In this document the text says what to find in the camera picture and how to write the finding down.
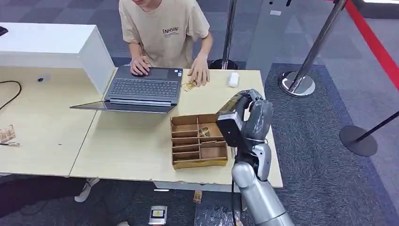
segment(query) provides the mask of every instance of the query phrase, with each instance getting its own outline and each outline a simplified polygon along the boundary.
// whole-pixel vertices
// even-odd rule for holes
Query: metal stanchion post
[[[210,69],[233,69],[237,70],[238,66],[235,62],[229,60],[231,38],[233,37],[233,22],[236,11],[237,0],[230,0],[229,20],[226,27],[226,36],[224,39],[223,58],[215,60],[211,63]]]
[[[378,149],[377,141],[371,134],[397,117],[399,117],[399,111],[369,131],[357,126],[345,126],[339,132],[339,138],[349,151],[361,156],[371,156],[377,153]]]
[[[317,36],[311,50],[308,53],[299,71],[285,72],[279,79],[280,88],[293,97],[307,97],[312,94],[316,88],[313,79],[307,75],[314,59],[320,51],[328,32],[341,9],[345,6],[347,0],[339,0],[333,7],[330,15]]]

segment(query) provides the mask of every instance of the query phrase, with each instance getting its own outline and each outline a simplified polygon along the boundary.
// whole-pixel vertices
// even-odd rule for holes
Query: laptop
[[[183,69],[150,67],[146,76],[133,76],[130,66],[121,66],[104,101],[71,106],[116,112],[168,113],[177,106]]]

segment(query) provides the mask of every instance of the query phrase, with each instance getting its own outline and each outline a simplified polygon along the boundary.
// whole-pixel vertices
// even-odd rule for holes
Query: stanchion base
[[[299,84],[299,87],[294,92],[289,91],[289,87],[294,82],[297,73],[298,72],[284,72],[279,78],[279,86],[290,96],[307,97],[312,94],[316,88],[313,79],[309,75],[302,80],[302,82]]]
[[[223,62],[222,59],[215,60],[215,61],[213,61],[211,63],[209,68],[210,69],[221,69],[222,68],[222,62]],[[227,63],[227,68],[226,69],[228,69],[228,70],[238,70],[238,65],[234,61],[229,60],[228,63]]]
[[[355,140],[367,131],[357,126],[345,126],[339,132],[339,138],[345,147],[361,156],[369,157],[377,153],[378,144],[372,135],[356,142]]]

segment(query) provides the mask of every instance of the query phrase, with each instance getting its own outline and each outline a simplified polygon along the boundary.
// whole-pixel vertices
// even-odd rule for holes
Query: robotic arm
[[[250,116],[244,120],[245,109]],[[234,95],[218,112],[217,125],[230,147],[236,147],[232,177],[257,226],[293,226],[288,213],[267,181],[271,150],[265,143],[272,104],[256,90]]]

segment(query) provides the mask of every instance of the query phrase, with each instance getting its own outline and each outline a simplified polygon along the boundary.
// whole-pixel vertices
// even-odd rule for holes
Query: laptop screen
[[[143,112],[143,113],[168,113],[174,106],[145,106],[145,105],[126,105],[114,104],[108,101],[98,101],[85,105],[76,105],[70,107],[71,109],[88,109],[99,111],[114,111],[114,112]]]

